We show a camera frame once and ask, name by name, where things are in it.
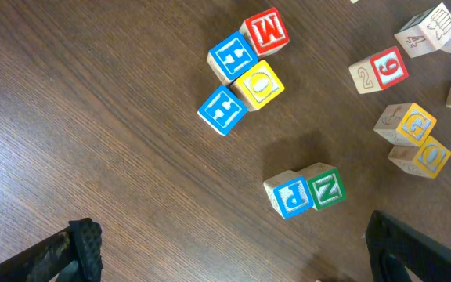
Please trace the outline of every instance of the wooden table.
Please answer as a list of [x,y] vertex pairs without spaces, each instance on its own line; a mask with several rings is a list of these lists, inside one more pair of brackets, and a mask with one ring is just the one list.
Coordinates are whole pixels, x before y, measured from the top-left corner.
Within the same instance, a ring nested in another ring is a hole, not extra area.
[[[83,217],[103,228],[104,281],[370,281],[374,209],[451,248],[451,159],[407,175],[373,132],[416,102],[451,149],[451,55],[403,53],[410,77],[363,96],[348,72],[437,3],[0,0],[0,262]],[[207,52],[271,6],[287,90],[220,136],[196,114],[219,85]],[[262,181],[316,162],[348,199],[281,219]]]

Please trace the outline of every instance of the blue block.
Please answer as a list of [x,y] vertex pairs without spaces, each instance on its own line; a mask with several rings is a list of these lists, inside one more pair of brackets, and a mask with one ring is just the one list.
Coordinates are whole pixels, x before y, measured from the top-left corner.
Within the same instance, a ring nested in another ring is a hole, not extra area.
[[284,219],[292,218],[312,208],[314,201],[304,176],[278,186],[273,191]]
[[239,31],[216,45],[210,54],[230,81],[258,63],[257,55]]
[[247,106],[227,87],[220,85],[197,111],[213,129],[226,136],[247,114]]

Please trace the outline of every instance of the green letter n block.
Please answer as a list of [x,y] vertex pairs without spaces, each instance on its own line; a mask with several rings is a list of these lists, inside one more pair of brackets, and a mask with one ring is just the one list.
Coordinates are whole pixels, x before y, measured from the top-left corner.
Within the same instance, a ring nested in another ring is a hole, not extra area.
[[316,210],[328,208],[345,199],[344,186],[336,168],[308,179],[307,184]]

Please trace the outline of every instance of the wood grain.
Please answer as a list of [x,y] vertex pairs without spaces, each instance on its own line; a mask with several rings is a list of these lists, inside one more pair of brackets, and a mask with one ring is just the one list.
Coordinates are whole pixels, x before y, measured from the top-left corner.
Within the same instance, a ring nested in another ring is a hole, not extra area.
[[[407,175],[373,131],[415,102],[451,150],[451,55],[402,51],[410,77],[366,96],[348,72],[436,3],[0,0],[0,262],[83,217],[103,228],[104,281],[370,281],[374,209],[451,248],[451,159]],[[271,6],[287,90],[220,136],[196,115],[220,83],[207,52]],[[262,182],[316,162],[347,200],[281,219]]]

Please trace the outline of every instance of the black object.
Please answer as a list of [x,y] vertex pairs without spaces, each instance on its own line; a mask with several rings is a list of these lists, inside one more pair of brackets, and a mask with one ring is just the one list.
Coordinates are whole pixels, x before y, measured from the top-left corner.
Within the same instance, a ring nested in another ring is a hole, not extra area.
[[102,229],[91,219],[69,227],[0,264],[0,281],[100,282]]
[[408,267],[422,281],[451,282],[451,250],[380,211],[366,229],[373,281],[411,282]]

